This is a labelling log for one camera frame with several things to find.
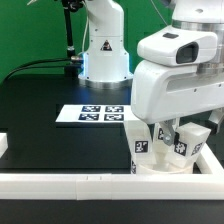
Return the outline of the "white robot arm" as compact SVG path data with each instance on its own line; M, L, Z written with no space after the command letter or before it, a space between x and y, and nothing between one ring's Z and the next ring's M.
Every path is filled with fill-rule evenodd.
M159 123L164 142L174 143L172 121L211 113L207 126L224 121L224 0L163 0L172 23L140 40L142 58L129 73L124 13L113 0L85 0L90 45L80 80L96 88L132 82L131 110L147 124Z

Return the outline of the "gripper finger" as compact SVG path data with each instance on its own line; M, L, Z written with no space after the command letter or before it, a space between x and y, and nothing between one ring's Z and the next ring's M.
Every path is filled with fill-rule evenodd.
M209 119L205 122L205 125L211 130L212 134L217 134L220 131L220 127L223 121L224 108L219 108L211 112Z
M159 125L163 130L163 142L168 146L174 145L178 140L176 130L179 127L179 118L161 121Z

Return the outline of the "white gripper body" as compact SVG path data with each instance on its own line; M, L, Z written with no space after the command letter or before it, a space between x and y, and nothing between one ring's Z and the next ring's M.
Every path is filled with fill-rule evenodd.
M224 74L198 75L196 70L194 65L140 62L132 83L133 114L153 124L224 107Z

